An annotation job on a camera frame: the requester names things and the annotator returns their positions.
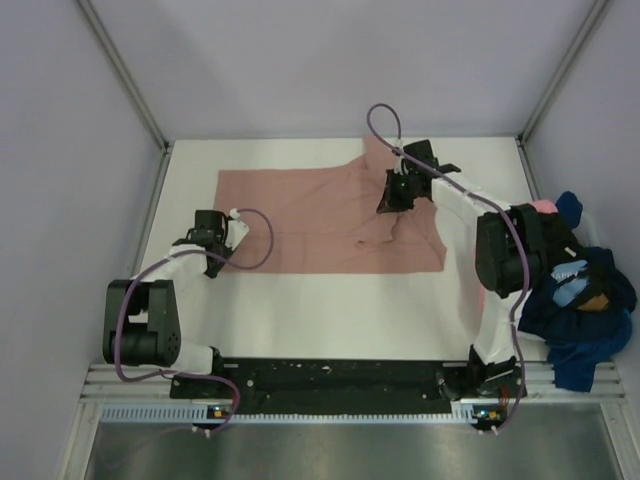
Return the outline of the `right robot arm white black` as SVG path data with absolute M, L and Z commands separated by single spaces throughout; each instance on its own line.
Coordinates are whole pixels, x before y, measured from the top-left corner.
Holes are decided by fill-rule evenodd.
M 427 199 L 474 235 L 471 252 L 484 296 L 481 323 L 464 372 L 445 374 L 442 394 L 459 400 L 520 387 L 518 311 L 548 267 L 540 213 L 531 204 L 510 205 L 484 193 L 456 165 L 440 164 L 428 140 L 396 145 L 392 151 L 398 162 L 386 172 L 378 213 L 403 213 Z

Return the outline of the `dusty pink t shirt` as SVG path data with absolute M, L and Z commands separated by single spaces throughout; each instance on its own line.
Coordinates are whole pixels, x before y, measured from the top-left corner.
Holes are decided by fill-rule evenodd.
M 222 170 L 214 207 L 237 209 L 249 232 L 233 255 L 258 273 L 411 274 L 444 268 L 436 208 L 376 209 L 396 158 L 366 136 L 363 153 L 330 168 Z

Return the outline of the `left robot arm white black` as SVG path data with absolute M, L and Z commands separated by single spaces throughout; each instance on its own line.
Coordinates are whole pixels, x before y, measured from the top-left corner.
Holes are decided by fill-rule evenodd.
M 147 366 L 161 375 L 192 375 L 192 384 L 205 396 L 224 390 L 227 374 L 218 366 L 219 351 L 182 336 L 178 294 L 196 279 L 216 278 L 248 233 L 237 209 L 198 210 L 194 225 L 161 260 L 136 277 L 108 285 L 103 357 L 120 377 L 125 367 Z

